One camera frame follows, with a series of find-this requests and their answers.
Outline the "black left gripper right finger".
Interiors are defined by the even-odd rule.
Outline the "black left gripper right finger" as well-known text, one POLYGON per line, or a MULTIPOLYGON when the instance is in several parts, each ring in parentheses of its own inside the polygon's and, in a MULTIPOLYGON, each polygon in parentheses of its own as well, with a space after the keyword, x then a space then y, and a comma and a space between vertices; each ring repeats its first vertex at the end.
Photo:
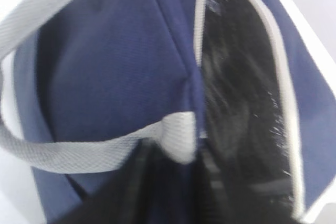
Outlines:
POLYGON ((225 164, 209 140, 198 150, 198 223, 297 223, 269 198, 270 184, 249 184, 225 164))

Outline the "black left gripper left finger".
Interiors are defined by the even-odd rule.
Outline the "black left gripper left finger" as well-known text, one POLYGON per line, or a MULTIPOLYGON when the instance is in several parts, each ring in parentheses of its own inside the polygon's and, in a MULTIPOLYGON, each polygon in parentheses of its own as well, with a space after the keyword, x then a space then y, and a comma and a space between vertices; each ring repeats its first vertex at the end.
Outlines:
POLYGON ((56 223, 194 223, 192 165, 143 140, 114 176, 56 223))

